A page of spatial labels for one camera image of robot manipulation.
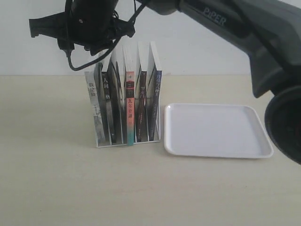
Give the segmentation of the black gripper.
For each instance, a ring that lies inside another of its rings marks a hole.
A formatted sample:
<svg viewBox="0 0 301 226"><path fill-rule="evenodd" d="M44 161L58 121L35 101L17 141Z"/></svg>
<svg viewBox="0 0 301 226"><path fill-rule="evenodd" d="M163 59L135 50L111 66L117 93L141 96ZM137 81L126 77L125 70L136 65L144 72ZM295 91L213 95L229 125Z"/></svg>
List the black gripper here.
<svg viewBox="0 0 301 226"><path fill-rule="evenodd" d="M68 0L63 12L29 19L31 37L57 40L64 52L83 46L92 56L109 49L119 37L133 37L134 22L119 19L116 0Z"/></svg>

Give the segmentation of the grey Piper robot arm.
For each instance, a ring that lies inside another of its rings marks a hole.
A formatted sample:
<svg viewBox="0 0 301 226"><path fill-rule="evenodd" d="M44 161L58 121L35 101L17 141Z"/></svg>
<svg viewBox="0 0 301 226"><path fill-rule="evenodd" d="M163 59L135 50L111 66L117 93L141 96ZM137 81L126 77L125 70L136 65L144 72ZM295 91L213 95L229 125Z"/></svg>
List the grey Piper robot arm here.
<svg viewBox="0 0 301 226"><path fill-rule="evenodd" d="M268 136L290 160L301 162L301 10L279 0L136 0L134 12L122 20L116 0L67 0L62 12L29 19L31 37L57 40L67 59L75 45L93 61L109 55L122 37L133 37L139 14L148 8L161 16L181 12L226 40L249 58L253 95L273 98L264 115Z"/></svg>

